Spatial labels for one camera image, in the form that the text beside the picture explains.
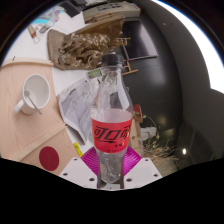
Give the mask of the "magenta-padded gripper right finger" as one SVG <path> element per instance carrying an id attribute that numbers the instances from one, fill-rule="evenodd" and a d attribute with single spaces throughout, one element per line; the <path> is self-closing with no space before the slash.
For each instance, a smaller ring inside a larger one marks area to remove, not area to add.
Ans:
<path id="1" fill-rule="evenodd" d="M 128 148 L 122 165 L 125 189 L 143 187 L 162 178 L 150 158 L 142 158 L 132 148 Z"/>

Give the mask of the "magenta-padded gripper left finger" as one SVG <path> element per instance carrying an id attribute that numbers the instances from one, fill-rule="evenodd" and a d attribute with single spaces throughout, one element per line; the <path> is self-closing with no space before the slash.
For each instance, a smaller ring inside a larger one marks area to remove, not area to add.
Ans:
<path id="1" fill-rule="evenodd" d="M 94 147 L 81 157 L 73 157 L 60 173 L 60 177 L 84 188 L 96 189 L 100 171 Z"/>

